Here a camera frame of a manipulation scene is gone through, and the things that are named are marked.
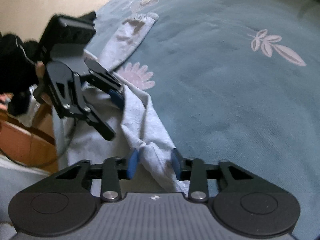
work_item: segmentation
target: gray ribbed surface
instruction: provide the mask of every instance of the gray ribbed surface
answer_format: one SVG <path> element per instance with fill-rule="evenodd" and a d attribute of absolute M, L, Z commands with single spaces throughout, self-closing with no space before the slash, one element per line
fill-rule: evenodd
<path fill-rule="evenodd" d="M 118 203 L 104 204 L 96 217 L 71 234 L 50 240 L 245 240 L 223 228 L 206 206 L 186 201 L 181 193 L 128 193 Z M 18 234 L 12 240 L 40 240 Z M 285 235 L 273 240 L 293 240 Z"/>

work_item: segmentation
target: hand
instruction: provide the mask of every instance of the hand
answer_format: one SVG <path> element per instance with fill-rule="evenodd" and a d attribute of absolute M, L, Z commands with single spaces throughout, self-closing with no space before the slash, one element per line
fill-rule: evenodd
<path fill-rule="evenodd" d="M 39 80 L 43 79 L 44 72 L 45 72 L 45 65 L 43 64 L 42 61 L 38 61 L 36 64 L 36 75 Z M 47 93 L 42 93 L 41 98 L 48 105 L 52 106 L 51 99 Z"/>

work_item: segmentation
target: pink flower print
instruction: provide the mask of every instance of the pink flower print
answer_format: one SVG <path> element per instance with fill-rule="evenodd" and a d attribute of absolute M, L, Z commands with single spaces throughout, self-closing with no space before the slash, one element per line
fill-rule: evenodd
<path fill-rule="evenodd" d="M 132 13 L 137 13 L 144 9 L 145 7 L 149 7 L 155 5 L 159 2 L 159 0 L 139 0 L 130 5 L 130 9 Z"/>
<path fill-rule="evenodd" d="M 153 76 L 153 72 L 147 72 L 147 70 L 147 65 L 140 67 L 140 63 L 137 62 L 133 66 L 131 63 L 128 63 L 125 68 L 121 67 L 117 73 L 137 88 L 146 90 L 154 87 L 156 84 L 154 81 L 148 81 Z"/>

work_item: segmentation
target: metal screw head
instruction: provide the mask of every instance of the metal screw head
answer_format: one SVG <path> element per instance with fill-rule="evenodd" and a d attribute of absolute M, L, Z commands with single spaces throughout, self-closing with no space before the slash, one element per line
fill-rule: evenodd
<path fill-rule="evenodd" d="M 191 197 L 195 200 L 203 200 L 207 197 L 207 194 L 202 191 L 194 191 L 191 193 Z"/>
<path fill-rule="evenodd" d="M 90 109 L 89 107 L 87 107 L 87 106 L 84 107 L 84 110 L 85 110 L 86 112 L 88 112 L 88 113 L 91 111 L 91 109 Z"/>
<path fill-rule="evenodd" d="M 112 190 L 106 191 L 102 194 L 105 199 L 116 199 L 118 197 L 118 193 Z"/>
<path fill-rule="evenodd" d="M 65 109 L 70 109 L 70 108 L 71 108 L 71 106 L 68 105 L 68 104 L 64 104 L 63 107 L 64 107 Z"/>

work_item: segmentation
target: black fabric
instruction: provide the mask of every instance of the black fabric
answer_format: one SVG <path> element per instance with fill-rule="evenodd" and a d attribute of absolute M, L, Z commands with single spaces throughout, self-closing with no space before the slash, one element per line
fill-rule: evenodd
<path fill-rule="evenodd" d="M 18 94 L 38 84 L 35 65 L 28 60 L 34 60 L 36 47 L 36 41 L 23 43 L 14 34 L 0 38 L 0 94 Z"/>
<path fill-rule="evenodd" d="M 25 114 L 28 111 L 31 93 L 30 90 L 14 95 L 10 103 L 8 103 L 8 113 L 13 116 Z"/>

